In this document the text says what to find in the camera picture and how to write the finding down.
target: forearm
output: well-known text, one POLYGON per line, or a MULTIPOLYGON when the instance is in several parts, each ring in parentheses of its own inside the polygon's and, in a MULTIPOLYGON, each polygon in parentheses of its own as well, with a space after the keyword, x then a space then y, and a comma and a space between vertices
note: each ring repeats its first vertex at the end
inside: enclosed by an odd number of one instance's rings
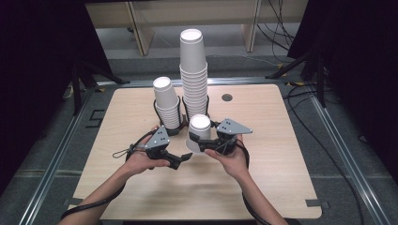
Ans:
MULTIPOLYGON (((95 203, 104 200, 120 190, 130 175, 123 167, 119 168, 101 186, 85 198, 79 205, 95 203)), ((65 217, 59 224, 98 224, 98 221, 109 204, 86 209, 65 217)))
POLYGON ((246 200, 259 217, 272 225, 287 224, 255 184, 249 172, 236 177, 236 180, 246 200))

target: metal rail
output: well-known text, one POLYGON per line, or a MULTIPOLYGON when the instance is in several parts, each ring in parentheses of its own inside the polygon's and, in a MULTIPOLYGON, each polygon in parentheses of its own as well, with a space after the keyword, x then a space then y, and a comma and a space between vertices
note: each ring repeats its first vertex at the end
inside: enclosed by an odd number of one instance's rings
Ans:
MULTIPOLYGON (((314 91, 312 86, 307 86, 310 91, 314 91)), ((348 170, 348 173, 351 175, 352 181, 354 182, 355 186, 357 187, 360 196, 362 197, 363 201, 365 202, 366 207, 369 210, 372 218, 375 221, 375 224, 380 225, 389 225, 390 220, 387 217, 386 213, 384 212, 380 201, 378 200, 375 192, 373 191, 372 187, 366 180, 365 176, 362 173, 357 161, 351 155, 350 150, 348 149, 347 145, 345 144, 339 130, 334 125, 328 110, 323 108, 317 98, 315 96, 311 97, 311 101, 313 102, 316 110, 319 113, 319 116, 324 123, 331 139, 334 142, 334 145, 339 152, 343 163, 348 170)))
POLYGON ((38 214, 38 210, 43 204, 44 198, 46 197, 47 192, 49 191, 50 186, 54 180, 54 176, 62 161, 62 158, 64 157, 68 149, 70 139, 72 138, 73 133, 75 132, 77 126, 79 125, 79 122, 84 113, 84 108, 93 93, 94 89, 89 89, 87 91, 83 100, 82 108, 79 110, 79 112, 76 115, 72 117, 69 126, 67 128, 67 131, 65 132, 64 137, 61 140, 61 143, 58 145, 58 148, 55 151, 55 154, 50 162, 49 167, 41 177, 40 183, 38 184, 38 188, 36 189, 35 193, 33 194, 31 200, 29 201, 29 204, 27 205, 24 211, 20 225, 33 224, 36 215, 38 214))

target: metal frame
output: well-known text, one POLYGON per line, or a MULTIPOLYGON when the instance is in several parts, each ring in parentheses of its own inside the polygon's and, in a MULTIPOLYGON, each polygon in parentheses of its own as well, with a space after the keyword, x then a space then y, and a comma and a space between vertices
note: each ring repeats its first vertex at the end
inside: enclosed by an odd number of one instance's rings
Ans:
POLYGON ((49 167, 41 177, 40 183, 38 184, 38 188, 36 189, 35 193, 33 194, 31 200, 29 201, 29 204, 27 205, 23 213, 20 225, 33 224, 36 215, 38 214, 38 210, 43 204, 47 192, 51 187, 56 171, 59 165, 61 164, 61 161, 64 158, 64 155, 69 147, 70 139, 72 138, 77 126, 80 123, 80 120, 82 119, 85 106, 93 93, 94 93, 93 88, 88 89, 83 100, 82 108, 79 110, 79 112, 76 115, 72 117, 69 126, 67 128, 67 131, 65 132, 64 137, 61 140, 61 143, 58 145, 58 148, 55 151, 54 157, 51 160, 49 167))
MULTIPOLYGON (((307 88, 309 91, 315 91, 314 88, 310 85, 307 86, 307 88)), ((322 107, 320 102, 316 99, 316 96, 312 95, 311 101, 318 111, 319 117, 321 118, 322 122, 325 125, 325 128, 327 129, 331 139, 333 140, 333 143, 336 146, 336 149, 339 152, 341 159, 343 160, 345 168, 351 175, 352 181, 357 187, 357 190, 360 193, 363 201, 365 202, 365 205, 368 208, 372 218, 374 219, 375 224, 391 224, 371 185, 366 180, 365 176, 362 173, 362 170, 360 169, 360 166, 351 155, 348 146, 345 144, 342 135, 340 134, 337 127, 334 125, 328 110, 322 107)))
MULTIPOLYGON (((173 85, 180 86, 182 85, 181 80, 172 80, 173 85)), ((235 78, 209 78, 209 85, 239 85, 239 84, 261 84, 261 83, 275 83, 274 80, 267 80, 263 77, 258 78, 247 78, 247 77, 235 77, 235 78)), ((126 84, 117 84, 115 82, 98 82, 98 88, 103 87, 118 87, 118 88, 133 88, 133 87, 150 87, 152 86, 152 81, 134 81, 126 84)), ((308 86, 310 91, 314 91, 314 88, 308 86)), ((36 218, 38 210, 40 209, 44 198, 54 180, 54 176, 56 174, 56 170, 59 167, 66 151, 69 146, 69 142, 71 137, 74 134, 75 129, 79 125, 82 115, 84 114, 85 106, 88 100, 91 98, 94 93, 94 88, 89 89, 87 94, 84 96, 84 102, 82 104, 82 108, 79 112, 73 116, 70 121, 69 127, 61 141, 58 145, 58 148, 54 154, 54 157, 46 170, 45 174, 42 176, 41 181, 38 185, 37 190, 32 196, 28 206, 26 207, 23 217, 21 219, 20 224, 32 224, 36 218)), ((388 219, 386 213, 384 212, 378 198, 375 195, 372 187, 367 182, 364 177, 360 167, 358 166, 356 160, 351 155, 348 147, 346 146, 342 136, 340 135, 337 127, 335 127, 333 121, 331 120, 327 109, 323 108, 315 96, 311 97, 311 100, 319 113, 319 116, 324 123, 326 129, 330 137, 332 138, 340 157, 342 158, 344 165, 346 166, 348 172, 350 173, 354 184, 357 187, 357 190, 360 193, 360 196, 364 200, 372 218, 374 219, 376 224, 391 224, 388 219)))

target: stack of paper cups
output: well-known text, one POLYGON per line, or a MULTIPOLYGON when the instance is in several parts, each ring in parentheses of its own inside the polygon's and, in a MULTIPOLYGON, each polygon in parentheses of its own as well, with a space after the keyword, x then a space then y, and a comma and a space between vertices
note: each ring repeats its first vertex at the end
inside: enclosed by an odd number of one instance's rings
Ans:
POLYGON ((159 77, 153 82, 155 92, 155 107, 161 121, 168 129, 178 128, 182 122, 179 98, 168 77, 159 77))
POLYGON ((202 32, 188 29, 180 37, 180 73, 188 120, 207 113, 207 61, 202 32))

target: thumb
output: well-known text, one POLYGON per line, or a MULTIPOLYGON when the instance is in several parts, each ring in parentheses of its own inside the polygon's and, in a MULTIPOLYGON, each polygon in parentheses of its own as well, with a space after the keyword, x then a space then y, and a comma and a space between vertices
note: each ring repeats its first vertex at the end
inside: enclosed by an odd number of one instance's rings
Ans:
POLYGON ((211 158, 220 160, 220 156, 216 154, 216 151, 211 149, 205 149, 206 155, 210 156, 211 158))

